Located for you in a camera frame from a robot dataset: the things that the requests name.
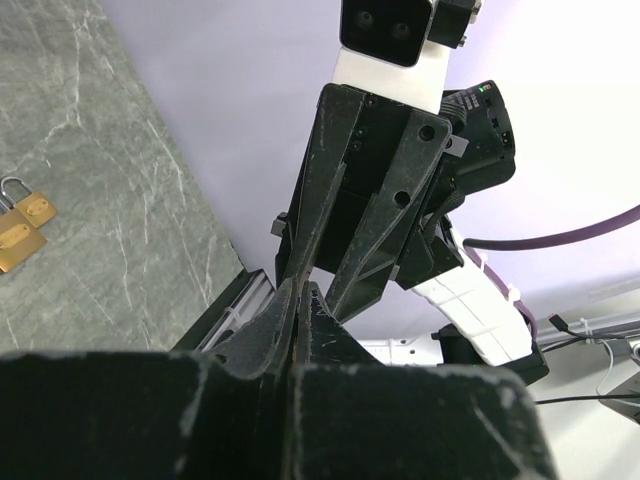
padlock body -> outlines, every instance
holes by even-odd
[[[15,208],[0,214],[0,271],[6,273],[40,250],[47,240]]]
[[[53,217],[58,210],[42,192],[33,192],[16,203],[16,210],[19,210],[31,225],[40,228]]]

white backdrop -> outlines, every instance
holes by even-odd
[[[340,1],[101,1],[241,259],[272,271],[271,222],[289,204],[319,92],[332,76]],[[615,5],[485,1],[466,46],[452,55],[448,86],[498,82],[518,170],[452,215],[463,235],[550,234],[638,202],[640,5]],[[578,245],[494,253],[490,263],[542,317],[638,277],[639,238],[635,225]],[[397,338],[440,323],[392,286],[348,327],[359,338]]]

brass padlock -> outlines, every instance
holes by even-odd
[[[9,182],[19,183],[28,195],[17,202],[7,193],[6,185]],[[4,177],[0,180],[0,195],[2,195],[12,208],[20,211],[27,220],[36,228],[40,228],[53,217],[58,210],[42,192],[34,192],[33,189],[18,177]]]
[[[0,271],[7,273],[46,243],[47,239],[19,210],[0,200]]]

marble table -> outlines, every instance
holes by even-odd
[[[0,175],[60,211],[0,275],[0,351],[171,348],[242,265],[114,29],[95,0],[1,2],[0,66]]]

black foreground object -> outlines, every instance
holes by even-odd
[[[292,287],[212,352],[0,358],[0,478],[556,478],[513,373],[385,367]]]

